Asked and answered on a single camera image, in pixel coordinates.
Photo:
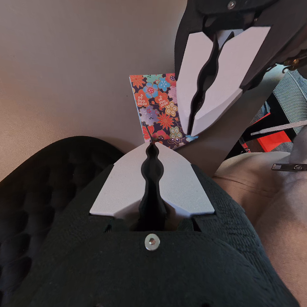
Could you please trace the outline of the jacket drawstring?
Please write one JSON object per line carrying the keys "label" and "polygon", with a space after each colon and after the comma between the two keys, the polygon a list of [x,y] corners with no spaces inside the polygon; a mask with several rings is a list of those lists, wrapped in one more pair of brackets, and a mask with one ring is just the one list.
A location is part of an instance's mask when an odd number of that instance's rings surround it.
{"label": "jacket drawstring", "polygon": [[274,127],[271,127],[271,128],[262,129],[262,130],[257,131],[257,132],[252,132],[251,136],[258,135],[258,134],[265,134],[265,133],[275,132],[275,131],[282,131],[282,130],[291,129],[291,128],[295,128],[295,127],[300,127],[300,126],[304,126],[304,125],[307,125],[307,120],[298,121],[298,122],[293,122],[293,123],[289,123],[289,124],[285,124],[285,125],[274,126]]}

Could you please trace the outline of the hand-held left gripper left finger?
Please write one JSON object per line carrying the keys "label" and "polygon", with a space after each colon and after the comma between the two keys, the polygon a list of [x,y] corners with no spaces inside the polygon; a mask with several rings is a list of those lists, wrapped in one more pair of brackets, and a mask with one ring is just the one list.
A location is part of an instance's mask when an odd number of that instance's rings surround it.
{"label": "hand-held left gripper left finger", "polygon": [[141,166],[147,159],[149,143],[125,154],[113,166],[90,214],[100,216],[139,216],[139,204],[146,182]]}

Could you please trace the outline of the orange red object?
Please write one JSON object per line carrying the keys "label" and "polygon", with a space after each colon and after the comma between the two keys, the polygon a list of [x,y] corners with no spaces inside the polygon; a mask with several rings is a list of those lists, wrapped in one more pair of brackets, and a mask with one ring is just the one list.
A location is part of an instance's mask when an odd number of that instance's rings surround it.
{"label": "orange red object", "polygon": [[271,152],[283,143],[286,145],[292,144],[285,131],[279,131],[267,136],[260,137],[257,139],[257,141],[264,152]]}

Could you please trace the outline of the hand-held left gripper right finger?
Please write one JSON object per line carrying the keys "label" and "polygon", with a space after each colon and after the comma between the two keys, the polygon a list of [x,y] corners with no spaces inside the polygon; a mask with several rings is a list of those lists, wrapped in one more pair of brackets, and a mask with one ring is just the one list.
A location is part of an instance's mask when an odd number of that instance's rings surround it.
{"label": "hand-held left gripper right finger", "polygon": [[161,143],[158,159],[163,164],[159,180],[160,196],[170,215],[212,214],[214,208],[198,180],[191,163]]}

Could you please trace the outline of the person's light jacket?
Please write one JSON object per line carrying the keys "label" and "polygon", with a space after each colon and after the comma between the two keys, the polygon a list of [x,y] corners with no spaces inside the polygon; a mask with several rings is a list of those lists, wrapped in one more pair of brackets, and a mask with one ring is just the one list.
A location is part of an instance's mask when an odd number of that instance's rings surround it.
{"label": "person's light jacket", "polygon": [[255,227],[283,282],[307,305],[306,171],[273,171],[274,163],[306,164],[306,130],[291,153],[246,153],[224,161],[213,176]]}

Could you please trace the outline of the black mesh chair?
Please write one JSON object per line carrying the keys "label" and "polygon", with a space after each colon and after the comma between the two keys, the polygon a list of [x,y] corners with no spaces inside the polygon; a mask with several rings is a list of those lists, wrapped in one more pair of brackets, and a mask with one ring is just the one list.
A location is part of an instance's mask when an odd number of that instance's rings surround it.
{"label": "black mesh chair", "polygon": [[307,120],[307,80],[297,70],[286,71],[273,92],[290,122]]}

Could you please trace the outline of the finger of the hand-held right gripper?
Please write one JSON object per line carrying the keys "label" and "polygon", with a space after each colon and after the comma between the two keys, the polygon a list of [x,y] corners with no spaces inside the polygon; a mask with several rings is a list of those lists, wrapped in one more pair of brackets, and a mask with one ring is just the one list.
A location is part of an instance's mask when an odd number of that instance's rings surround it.
{"label": "finger of the hand-held right gripper", "polygon": [[203,32],[188,37],[176,83],[177,105],[184,134],[198,135],[196,114],[201,109],[205,93],[216,78],[219,44],[216,34],[211,40]]}
{"label": "finger of the hand-held right gripper", "polygon": [[191,136],[216,122],[242,95],[240,85],[263,44],[270,26],[250,27],[228,40],[218,57],[218,72],[194,117]]}

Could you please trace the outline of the dark flower origami paper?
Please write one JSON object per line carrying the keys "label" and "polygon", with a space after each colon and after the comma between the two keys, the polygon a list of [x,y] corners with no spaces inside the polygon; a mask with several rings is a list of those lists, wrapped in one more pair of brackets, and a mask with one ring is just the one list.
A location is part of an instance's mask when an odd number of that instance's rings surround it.
{"label": "dark flower origami paper", "polygon": [[198,136],[183,132],[178,113],[174,73],[129,76],[145,142],[175,150]]}

